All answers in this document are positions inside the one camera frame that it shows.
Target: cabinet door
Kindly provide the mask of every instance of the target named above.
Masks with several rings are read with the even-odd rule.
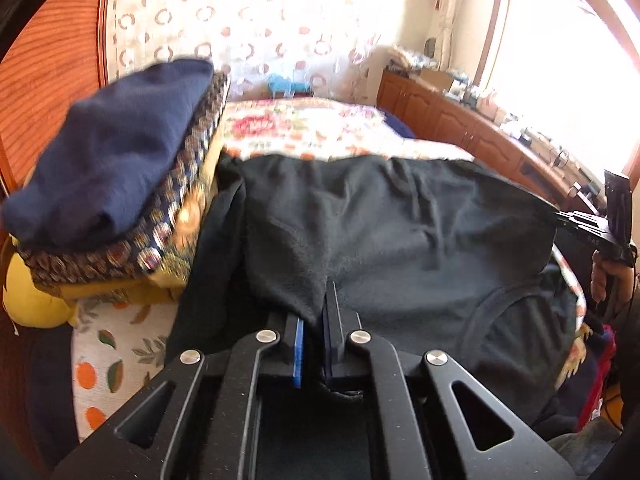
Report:
[[[513,172],[512,180],[552,204],[559,206],[566,200],[567,192],[559,189],[561,185],[556,187],[553,184],[552,177],[548,175],[549,171],[552,170],[546,172],[545,170],[540,170],[540,168],[537,168],[523,157]]]
[[[433,121],[431,138],[440,142],[466,148],[468,134],[473,130],[476,118],[455,103],[441,97],[440,110]]]
[[[404,109],[399,117],[411,128],[418,139],[435,140],[433,118],[437,115],[440,97],[417,84],[411,85],[404,98]]]
[[[474,127],[466,150],[492,170],[511,179],[522,158],[520,150],[509,139],[482,123]]]
[[[380,88],[378,89],[378,97],[376,99],[378,108],[382,108],[393,115],[397,115],[397,108],[405,85],[406,83],[402,78],[384,71],[382,73],[382,80],[380,81]]]

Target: metal screw head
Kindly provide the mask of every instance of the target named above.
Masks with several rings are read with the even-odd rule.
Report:
[[[278,335],[273,330],[260,330],[255,338],[261,343],[271,343],[276,341]]]
[[[355,332],[351,332],[351,340],[359,345],[364,345],[371,341],[371,334],[366,332],[366,330],[356,330]]]
[[[431,350],[427,352],[427,361],[430,365],[434,366],[442,366],[449,360],[447,354],[445,354],[442,350]]]
[[[200,352],[197,350],[185,350],[180,354],[180,361],[185,365],[194,365],[200,360]]]

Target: striped wooden panel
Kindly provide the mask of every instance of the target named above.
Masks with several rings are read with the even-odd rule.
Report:
[[[0,62],[0,171],[20,186],[69,105],[98,88],[99,0],[47,0]]]

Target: navy blue folded cloth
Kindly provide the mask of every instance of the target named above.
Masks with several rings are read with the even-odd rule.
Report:
[[[385,117],[386,125],[389,128],[391,128],[393,131],[395,131],[396,134],[398,134],[400,137],[403,137],[405,139],[415,139],[416,138],[415,134],[411,131],[411,128],[409,128],[406,124],[404,124],[395,115],[393,115],[390,112],[387,112],[386,110],[380,109],[380,111],[382,112],[382,114]]]
[[[153,65],[71,106],[31,181],[6,199],[4,227],[20,243],[92,250],[131,229],[174,164],[213,66]]]

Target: patterned fabric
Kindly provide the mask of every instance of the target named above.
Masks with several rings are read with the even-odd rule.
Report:
[[[587,347],[584,344],[584,340],[593,332],[587,324],[583,323],[584,315],[587,313],[587,300],[584,297],[584,292],[582,291],[580,283],[578,283],[578,278],[575,277],[575,274],[571,270],[571,267],[569,267],[567,260],[564,259],[564,256],[562,256],[562,253],[555,245],[552,247],[551,251],[560,267],[562,277],[574,294],[578,296],[578,300],[575,305],[575,340],[571,346],[569,357],[564,362],[564,366],[562,366],[562,370],[556,380],[557,390],[562,386],[562,383],[564,383],[565,380],[572,375],[575,375],[580,365],[586,359]]]
[[[323,97],[372,102],[370,53],[402,30],[404,0],[109,0],[110,80],[158,60],[207,56],[233,81],[230,99],[268,95],[278,74]]]
[[[80,441],[162,369],[176,312],[175,303],[79,301],[71,365]]]
[[[194,112],[174,168],[150,197],[138,224],[120,240],[100,250],[63,255],[18,246],[36,286],[60,296],[61,283],[135,279],[158,270],[166,253],[171,254],[174,267],[176,260],[193,257],[194,244],[185,243],[184,236],[175,233],[176,221],[184,204],[188,211],[183,217],[190,218],[193,203],[201,204],[202,197],[208,194],[210,181],[208,187],[206,181],[212,180],[212,172],[201,180],[198,176],[224,109],[228,86],[225,73],[214,74],[209,90]],[[178,238],[180,247],[171,248],[170,241],[175,243]]]
[[[219,130],[223,149],[243,159],[268,153],[321,160],[369,153],[473,159],[452,144],[399,137],[376,108],[322,98],[229,103]]]

